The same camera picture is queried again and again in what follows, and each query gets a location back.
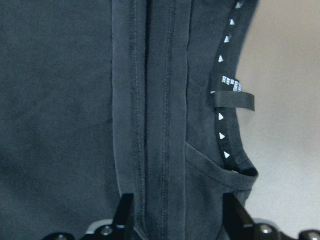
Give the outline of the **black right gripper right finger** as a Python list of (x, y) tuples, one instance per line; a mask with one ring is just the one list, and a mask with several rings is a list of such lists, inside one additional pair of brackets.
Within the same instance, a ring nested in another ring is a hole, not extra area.
[(233, 193), (223, 194), (222, 223), (227, 233), (252, 233), (255, 225)]

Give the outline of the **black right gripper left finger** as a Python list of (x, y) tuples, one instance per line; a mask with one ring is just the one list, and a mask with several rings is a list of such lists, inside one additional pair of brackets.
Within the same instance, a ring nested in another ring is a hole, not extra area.
[(117, 206), (112, 226), (118, 230), (129, 230), (133, 227), (134, 222), (134, 194), (124, 193), (121, 195)]

